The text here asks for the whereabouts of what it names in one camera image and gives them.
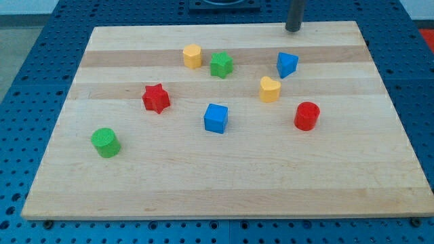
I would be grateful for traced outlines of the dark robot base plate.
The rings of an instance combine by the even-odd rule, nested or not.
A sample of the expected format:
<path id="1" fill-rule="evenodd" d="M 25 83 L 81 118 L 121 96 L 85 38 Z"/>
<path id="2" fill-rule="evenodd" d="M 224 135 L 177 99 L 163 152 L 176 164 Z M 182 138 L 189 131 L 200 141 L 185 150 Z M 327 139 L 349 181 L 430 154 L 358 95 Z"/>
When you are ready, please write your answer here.
<path id="1" fill-rule="evenodd" d="M 260 10 L 261 0 L 187 0 L 190 12 Z"/>

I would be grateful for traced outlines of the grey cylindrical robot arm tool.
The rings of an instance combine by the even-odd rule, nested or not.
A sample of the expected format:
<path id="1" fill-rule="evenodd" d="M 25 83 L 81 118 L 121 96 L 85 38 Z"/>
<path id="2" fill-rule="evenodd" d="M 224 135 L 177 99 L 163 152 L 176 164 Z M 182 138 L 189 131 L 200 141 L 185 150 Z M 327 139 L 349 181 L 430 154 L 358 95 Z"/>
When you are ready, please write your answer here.
<path id="1" fill-rule="evenodd" d="M 291 0 L 285 29 L 289 32 L 298 32 L 304 18 L 304 10 L 307 0 Z"/>

